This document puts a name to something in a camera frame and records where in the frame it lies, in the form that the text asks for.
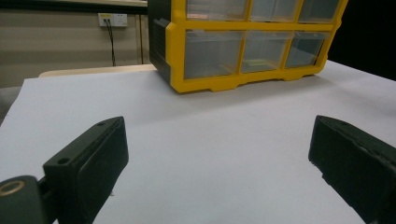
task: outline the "screw hole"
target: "screw hole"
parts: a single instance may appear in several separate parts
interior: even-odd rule
[[[13,194],[20,189],[23,189],[25,183],[21,180],[12,181],[0,186],[0,197]]]
[[[62,164],[68,163],[69,161],[70,161],[70,159],[63,158],[63,159],[58,160],[58,164],[62,165]]]

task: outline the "power cord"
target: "power cord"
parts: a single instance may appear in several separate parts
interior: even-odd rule
[[[110,36],[110,41],[111,41],[111,60],[113,62],[113,66],[115,67],[116,66],[116,55],[114,54],[113,29],[111,28],[110,20],[105,19],[105,23],[106,23],[106,27],[107,27],[108,34]]]

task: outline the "wall outlet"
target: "wall outlet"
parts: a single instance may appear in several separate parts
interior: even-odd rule
[[[127,27],[128,16],[127,14],[113,14],[114,26]]]
[[[127,27],[128,15],[127,14],[111,14],[111,13],[98,13],[99,26],[106,27],[106,21],[113,27]]]

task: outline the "desk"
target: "desk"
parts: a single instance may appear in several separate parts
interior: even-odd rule
[[[175,93],[156,71],[26,79],[0,128],[0,179],[124,116],[130,162],[95,223],[363,223],[308,159],[315,116],[396,146],[396,83],[327,62],[296,81]]]

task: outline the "yellow storage organizer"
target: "yellow storage organizer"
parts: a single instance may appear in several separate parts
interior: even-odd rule
[[[178,92],[318,73],[347,0],[149,0],[150,60]]]

